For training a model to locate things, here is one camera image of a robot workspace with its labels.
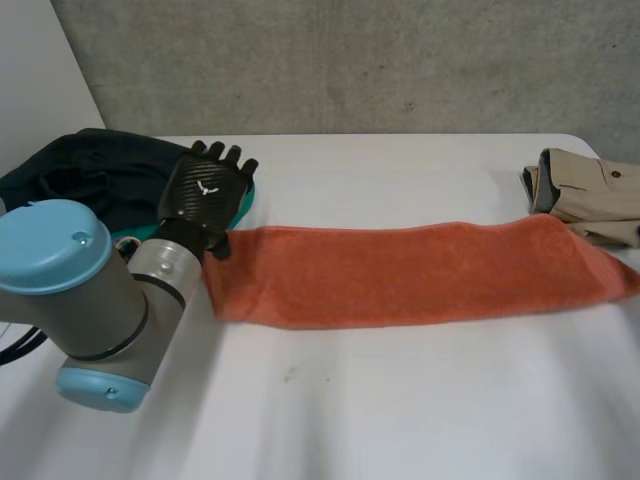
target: logo on robotic hand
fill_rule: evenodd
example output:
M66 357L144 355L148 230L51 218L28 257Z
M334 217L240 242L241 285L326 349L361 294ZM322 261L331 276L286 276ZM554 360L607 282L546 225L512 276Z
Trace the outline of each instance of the logo on robotic hand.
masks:
M209 190L207 187L202 185L202 182L200 180L198 180L197 183L198 183L198 187L200 187L200 190L202 191L202 195L208 195L210 193L216 193L218 190L220 190L219 188L212 188L211 190Z

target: gray concrete wall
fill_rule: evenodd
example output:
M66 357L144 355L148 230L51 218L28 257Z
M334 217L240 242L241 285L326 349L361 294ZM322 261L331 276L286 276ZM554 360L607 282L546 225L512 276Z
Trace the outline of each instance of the gray concrete wall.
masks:
M635 0L54 0L109 127L562 132L640 162Z

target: wall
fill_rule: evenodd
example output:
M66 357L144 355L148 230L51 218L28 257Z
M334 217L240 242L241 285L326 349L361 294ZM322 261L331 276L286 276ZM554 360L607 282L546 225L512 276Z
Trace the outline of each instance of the wall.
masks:
M104 124L47 0L0 6L0 176L51 140Z
M640 2L53 4L110 127L561 132L640 161Z

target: dark green fabric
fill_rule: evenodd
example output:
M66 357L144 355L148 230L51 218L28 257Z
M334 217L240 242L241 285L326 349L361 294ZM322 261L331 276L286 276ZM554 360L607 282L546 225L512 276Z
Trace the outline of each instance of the dark green fabric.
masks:
M7 210L65 198L87 205L111 232L152 225L162 191L187 149L114 130L84 129L53 141L0 179Z

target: black cable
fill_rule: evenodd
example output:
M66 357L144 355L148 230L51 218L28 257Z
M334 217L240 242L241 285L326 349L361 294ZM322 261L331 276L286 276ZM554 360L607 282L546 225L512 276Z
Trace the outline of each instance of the black cable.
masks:
M22 337L20 337L18 340L13 342L13 345L10 345L4 350L2 350L0 352L0 355L4 354L5 352L8 353L10 351L17 350L18 348L23 346L25 343L27 343L29 340L31 340L31 337L33 337L39 331L40 329L38 327L31 327L27 333L25 333Z
M0 352L0 365L14 362L30 354L47 340L47 335L39 328L32 327L11 346Z

